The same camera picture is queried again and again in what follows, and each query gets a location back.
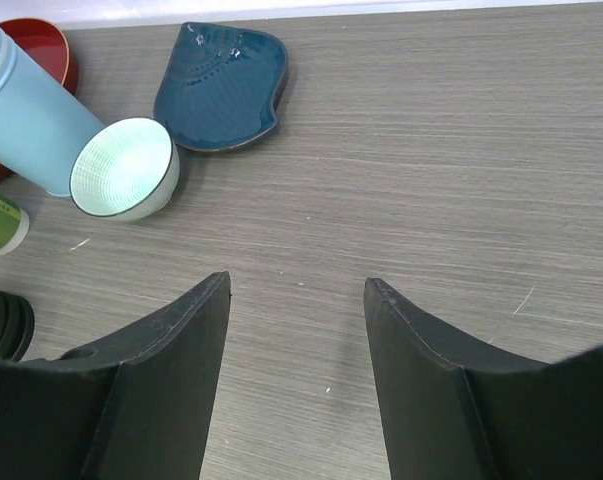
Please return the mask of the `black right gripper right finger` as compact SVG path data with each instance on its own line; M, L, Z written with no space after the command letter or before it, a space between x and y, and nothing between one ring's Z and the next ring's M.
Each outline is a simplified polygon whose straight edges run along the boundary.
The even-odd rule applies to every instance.
M394 479L603 479L603 345L556 363L481 341L370 278L364 310Z

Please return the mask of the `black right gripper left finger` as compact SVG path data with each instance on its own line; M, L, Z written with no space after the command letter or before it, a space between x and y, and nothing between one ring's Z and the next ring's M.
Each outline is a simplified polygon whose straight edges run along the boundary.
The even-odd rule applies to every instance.
M0 360L0 479L196 479L230 312L215 272L55 360Z

